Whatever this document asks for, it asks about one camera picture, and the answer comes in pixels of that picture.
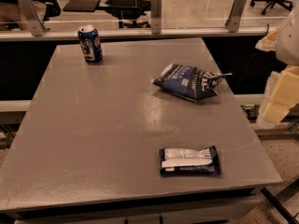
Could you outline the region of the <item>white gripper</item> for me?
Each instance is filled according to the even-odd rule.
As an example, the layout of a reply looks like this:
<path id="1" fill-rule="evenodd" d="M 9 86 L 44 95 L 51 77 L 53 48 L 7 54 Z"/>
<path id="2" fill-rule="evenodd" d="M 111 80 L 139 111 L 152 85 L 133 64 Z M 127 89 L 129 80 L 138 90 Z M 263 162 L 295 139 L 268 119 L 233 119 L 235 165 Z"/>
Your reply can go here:
<path id="1" fill-rule="evenodd" d="M 275 28 L 260 39 L 255 48 L 276 51 L 277 58 L 288 64 L 280 73 L 272 72 L 267 80 L 258 111 L 257 124 L 272 129 L 299 104 L 299 7 L 295 7 Z"/>

